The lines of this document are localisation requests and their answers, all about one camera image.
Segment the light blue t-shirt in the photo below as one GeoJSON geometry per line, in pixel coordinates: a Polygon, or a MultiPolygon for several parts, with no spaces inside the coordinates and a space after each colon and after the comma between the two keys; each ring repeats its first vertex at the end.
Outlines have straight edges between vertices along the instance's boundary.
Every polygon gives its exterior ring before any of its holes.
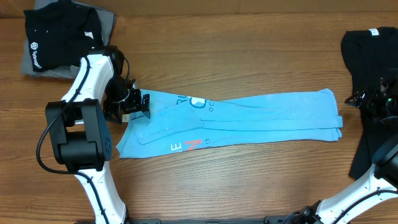
{"type": "Polygon", "coordinates": [[[223,101],[147,90],[150,118],[132,115],[116,146],[142,159],[237,144],[337,141],[343,118],[329,89],[223,101]]]}

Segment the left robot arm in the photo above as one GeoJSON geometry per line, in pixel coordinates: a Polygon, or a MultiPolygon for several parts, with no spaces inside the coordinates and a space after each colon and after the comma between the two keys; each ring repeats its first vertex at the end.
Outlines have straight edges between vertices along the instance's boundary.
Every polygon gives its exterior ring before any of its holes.
{"type": "Polygon", "coordinates": [[[56,173],[41,160],[40,150],[50,137],[55,160],[66,167],[83,187],[95,213],[94,223],[131,223],[110,171],[113,155],[108,122],[123,123],[123,116],[141,112],[150,117],[150,96],[123,77],[129,62],[116,46],[91,49],[70,90],[60,101],[47,104],[47,127],[41,135],[36,157],[47,172],[56,173]]]}

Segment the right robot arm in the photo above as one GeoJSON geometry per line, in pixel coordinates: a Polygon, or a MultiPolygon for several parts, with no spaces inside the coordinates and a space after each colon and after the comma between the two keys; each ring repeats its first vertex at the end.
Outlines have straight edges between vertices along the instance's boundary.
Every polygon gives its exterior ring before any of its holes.
{"type": "MultiPolygon", "coordinates": [[[[397,119],[397,72],[379,79],[379,88],[361,90],[345,100],[373,121],[397,119]]],[[[287,215],[284,223],[349,223],[366,210],[397,197],[397,135],[376,150],[370,168],[350,186],[328,199],[287,215]]]]}

